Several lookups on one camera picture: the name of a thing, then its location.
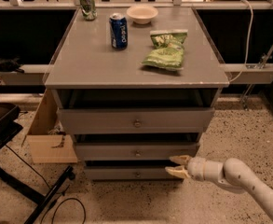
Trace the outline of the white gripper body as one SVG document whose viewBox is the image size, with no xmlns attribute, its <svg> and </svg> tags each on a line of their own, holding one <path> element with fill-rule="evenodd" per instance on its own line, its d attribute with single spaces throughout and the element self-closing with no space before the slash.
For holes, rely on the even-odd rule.
<svg viewBox="0 0 273 224">
<path fill-rule="evenodd" d="M 186 166 L 187 172 L 197 181 L 224 183 L 224 167 L 219 161 L 208 161 L 205 158 L 192 158 Z"/>
</svg>

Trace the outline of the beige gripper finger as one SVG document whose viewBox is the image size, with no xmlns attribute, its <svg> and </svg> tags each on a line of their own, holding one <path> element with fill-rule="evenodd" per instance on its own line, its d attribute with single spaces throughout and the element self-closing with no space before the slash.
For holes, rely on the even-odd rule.
<svg viewBox="0 0 273 224">
<path fill-rule="evenodd" d="M 165 170 L 168 174 L 176 176 L 178 178 L 186 179 L 190 177 L 189 173 L 185 170 L 183 166 L 166 167 Z"/>
<path fill-rule="evenodd" d="M 187 165 L 191 159 L 192 157 L 189 155 L 170 156 L 170 161 L 180 165 Z"/>
</svg>

